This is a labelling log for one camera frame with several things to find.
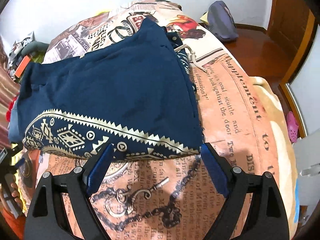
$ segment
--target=hand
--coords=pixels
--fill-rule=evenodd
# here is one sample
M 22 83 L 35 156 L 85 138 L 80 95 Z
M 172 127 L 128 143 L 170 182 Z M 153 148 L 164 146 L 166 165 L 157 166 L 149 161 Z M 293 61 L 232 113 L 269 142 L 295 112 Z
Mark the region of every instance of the hand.
M 16 189 L 14 192 L 12 192 L 11 195 L 15 198 L 16 203 L 22 209 L 23 208 L 23 204 L 22 204 L 22 200 L 20 199 L 20 193 L 18 191 L 18 185 L 14 182 L 14 183 L 11 183 L 11 187 Z M 3 196 L 3 193 L 2 193 L 2 187 L 0 187 L 0 200 L 2 202 L 2 205 L 3 205 L 4 209 L 7 212 L 10 212 L 10 208 L 9 208 L 7 202 L 4 200 L 4 196 Z

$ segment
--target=pink curtain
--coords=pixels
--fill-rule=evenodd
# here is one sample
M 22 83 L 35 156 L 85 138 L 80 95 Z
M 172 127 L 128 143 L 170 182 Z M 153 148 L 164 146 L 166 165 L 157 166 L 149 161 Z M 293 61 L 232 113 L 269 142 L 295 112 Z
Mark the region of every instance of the pink curtain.
M 12 99 L 19 92 L 19 85 L 14 83 L 6 73 L 8 57 L 3 49 L 0 38 L 0 149 L 10 147 L 8 140 L 8 122 L 5 114 Z

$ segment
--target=beige blanket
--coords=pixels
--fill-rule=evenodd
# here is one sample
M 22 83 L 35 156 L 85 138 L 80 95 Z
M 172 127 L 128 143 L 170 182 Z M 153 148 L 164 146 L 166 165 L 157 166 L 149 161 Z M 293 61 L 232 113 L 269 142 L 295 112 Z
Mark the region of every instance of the beige blanket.
M 205 141 L 232 166 L 252 174 L 273 173 L 293 236 L 297 172 L 280 102 L 264 79 L 248 77 L 226 48 L 178 5 L 144 0 L 84 20 L 52 41 L 45 63 L 83 56 L 118 42 L 137 32 L 145 17 L 168 31 L 178 31 L 184 44 L 196 52 L 197 64 L 207 70 L 192 67 L 190 71 Z M 45 170 L 62 174 L 84 162 L 44 155 L 38 179 Z M 81 236 L 68 197 L 64 200 L 73 232 Z M 98 193 L 91 197 L 112 239 L 202 239 L 223 202 L 199 155 L 113 163 Z M 241 233 L 249 203 L 248 197 L 234 236 Z

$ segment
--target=pink clog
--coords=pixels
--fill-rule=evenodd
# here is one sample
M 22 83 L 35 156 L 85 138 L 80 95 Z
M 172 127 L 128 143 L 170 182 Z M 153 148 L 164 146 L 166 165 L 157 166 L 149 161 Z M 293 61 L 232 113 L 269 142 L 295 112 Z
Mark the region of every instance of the pink clog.
M 291 111 L 287 114 L 287 127 L 290 141 L 297 142 L 299 125 Z

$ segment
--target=white drawstring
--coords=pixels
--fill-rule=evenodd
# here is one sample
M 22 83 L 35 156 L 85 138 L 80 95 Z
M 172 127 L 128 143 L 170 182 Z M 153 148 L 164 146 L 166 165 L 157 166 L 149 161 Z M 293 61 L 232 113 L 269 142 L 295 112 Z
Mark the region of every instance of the white drawstring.
M 187 45 L 187 44 L 183 44 L 179 47 L 177 47 L 176 49 L 174 49 L 174 52 L 179 52 L 180 50 L 182 49 L 185 49 L 187 48 L 189 51 L 190 51 L 190 54 L 191 54 L 191 60 L 192 60 L 192 63 L 199 69 L 201 69 L 202 71 L 204 71 L 205 73 L 207 73 L 207 70 L 201 66 L 199 66 L 196 62 L 196 53 Z

